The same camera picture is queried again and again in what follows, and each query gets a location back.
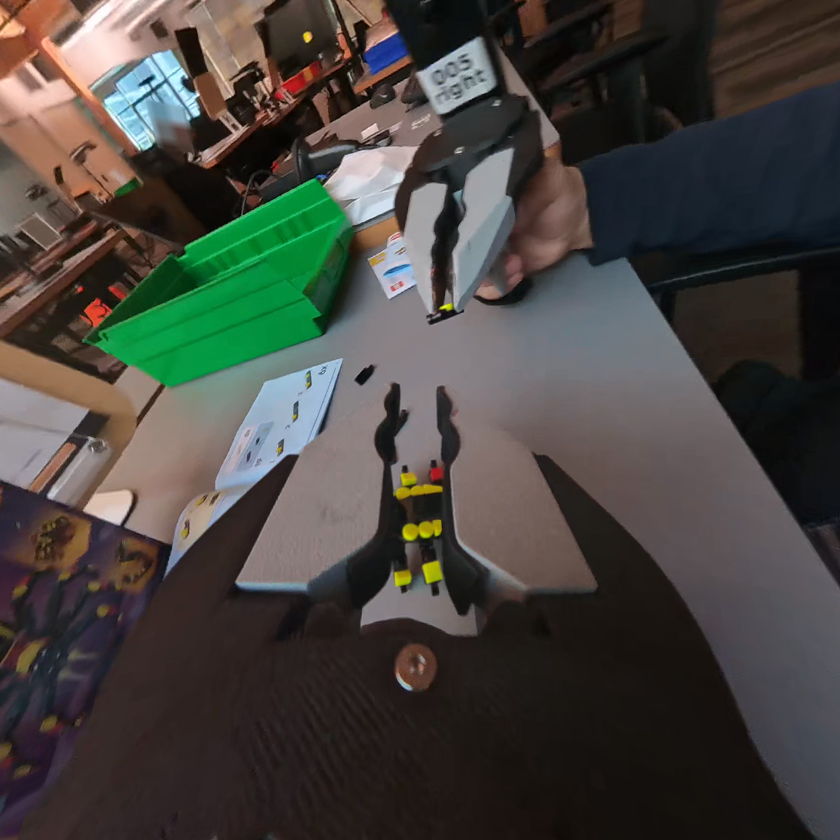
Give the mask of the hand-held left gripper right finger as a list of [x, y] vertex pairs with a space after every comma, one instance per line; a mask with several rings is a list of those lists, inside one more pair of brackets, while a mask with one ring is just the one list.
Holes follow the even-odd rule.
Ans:
[[436, 391], [444, 465], [439, 557], [459, 615], [597, 582], [532, 451]]

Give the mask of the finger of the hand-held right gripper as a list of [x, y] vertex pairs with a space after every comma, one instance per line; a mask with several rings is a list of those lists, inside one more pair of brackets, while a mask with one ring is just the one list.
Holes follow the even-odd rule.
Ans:
[[396, 221], [427, 315], [453, 303], [451, 261], [458, 216], [448, 184], [404, 180], [396, 193]]
[[461, 194], [463, 216], [451, 253], [451, 297], [462, 311], [488, 280], [503, 296], [508, 291], [502, 252], [515, 222], [508, 194], [513, 149], [499, 150], [478, 163], [465, 179]]

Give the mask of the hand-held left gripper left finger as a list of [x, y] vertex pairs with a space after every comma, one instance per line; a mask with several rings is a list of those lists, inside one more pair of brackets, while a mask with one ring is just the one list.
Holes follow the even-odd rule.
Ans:
[[389, 579], [401, 386], [317, 436], [294, 466], [236, 586], [361, 609]]

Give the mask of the yellow black red lego model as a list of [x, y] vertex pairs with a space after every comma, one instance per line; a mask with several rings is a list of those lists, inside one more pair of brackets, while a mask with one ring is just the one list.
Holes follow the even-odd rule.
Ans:
[[424, 474], [408, 465], [401, 467], [393, 496], [399, 508], [396, 536], [402, 549], [392, 562], [393, 584], [400, 593], [419, 585], [432, 597], [442, 593], [444, 573], [438, 550], [443, 536], [444, 478], [444, 465], [436, 458]]

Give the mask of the person's right forearm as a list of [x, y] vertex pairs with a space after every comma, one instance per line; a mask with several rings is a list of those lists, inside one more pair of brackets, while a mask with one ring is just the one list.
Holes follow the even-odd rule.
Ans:
[[589, 260], [839, 240], [839, 84], [581, 164]]

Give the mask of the lego instruction booklet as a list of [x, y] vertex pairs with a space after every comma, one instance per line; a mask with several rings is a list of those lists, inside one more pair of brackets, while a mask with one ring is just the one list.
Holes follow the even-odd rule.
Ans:
[[266, 381], [240, 425], [213, 488], [182, 511], [164, 574], [251, 487], [320, 433], [343, 360], [316, 364]]

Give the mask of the purple lego box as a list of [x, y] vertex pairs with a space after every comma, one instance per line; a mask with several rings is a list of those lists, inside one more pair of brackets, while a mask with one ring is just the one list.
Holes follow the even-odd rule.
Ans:
[[69, 760], [171, 551], [2, 482], [2, 838], [17, 837]]

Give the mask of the person's right hand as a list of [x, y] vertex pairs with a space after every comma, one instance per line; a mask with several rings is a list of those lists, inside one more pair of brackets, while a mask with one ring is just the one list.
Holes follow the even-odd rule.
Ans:
[[519, 197], [511, 235], [503, 249], [505, 279], [501, 288], [485, 280], [475, 297], [486, 302], [499, 300], [526, 278], [592, 246], [583, 175], [559, 158], [548, 157]]

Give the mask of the small printed leaflet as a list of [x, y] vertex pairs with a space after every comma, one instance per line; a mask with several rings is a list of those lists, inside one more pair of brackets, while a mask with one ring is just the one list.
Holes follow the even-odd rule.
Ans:
[[402, 234], [396, 233], [389, 236], [384, 249], [368, 258], [367, 261], [389, 300], [416, 287], [413, 268], [407, 257]]

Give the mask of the crumpled white paper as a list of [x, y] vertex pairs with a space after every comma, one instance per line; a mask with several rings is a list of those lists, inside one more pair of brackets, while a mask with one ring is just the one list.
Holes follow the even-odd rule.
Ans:
[[392, 215], [396, 193], [416, 152], [416, 146], [392, 145], [347, 154], [324, 188], [355, 228]]

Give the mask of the blue plastic bin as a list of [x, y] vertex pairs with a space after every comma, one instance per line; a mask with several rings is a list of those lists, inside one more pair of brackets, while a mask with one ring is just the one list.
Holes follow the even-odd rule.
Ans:
[[397, 30], [370, 28], [365, 35], [364, 46], [364, 62], [374, 74], [410, 56], [404, 38]]

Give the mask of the black office chair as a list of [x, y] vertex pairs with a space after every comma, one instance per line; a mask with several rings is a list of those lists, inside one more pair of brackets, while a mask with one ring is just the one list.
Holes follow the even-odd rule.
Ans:
[[719, 6], [643, 2], [640, 29], [614, 36], [616, 2], [573, 2], [527, 39], [520, 72], [559, 134], [562, 162], [578, 165], [713, 120]]

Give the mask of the green plastic bin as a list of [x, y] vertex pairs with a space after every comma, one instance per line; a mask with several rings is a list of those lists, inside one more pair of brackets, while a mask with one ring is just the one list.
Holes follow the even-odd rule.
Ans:
[[168, 255], [84, 342], [173, 387], [316, 339], [352, 237], [310, 180]]

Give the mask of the black computer monitor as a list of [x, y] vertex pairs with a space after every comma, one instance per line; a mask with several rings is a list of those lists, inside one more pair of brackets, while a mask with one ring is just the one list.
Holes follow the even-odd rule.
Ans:
[[278, 67], [304, 67], [321, 56], [335, 57], [339, 42], [322, 1], [276, 1], [264, 8], [270, 57]]

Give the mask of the large window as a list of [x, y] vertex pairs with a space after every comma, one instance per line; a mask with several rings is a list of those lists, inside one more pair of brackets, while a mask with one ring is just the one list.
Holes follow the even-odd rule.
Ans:
[[189, 120], [199, 116], [198, 97], [184, 86], [187, 73], [180, 58], [177, 51], [160, 51], [110, 70], [92, 86], [108, 115], [140, 151], [154, 145], [153, 102], [178, 106]]

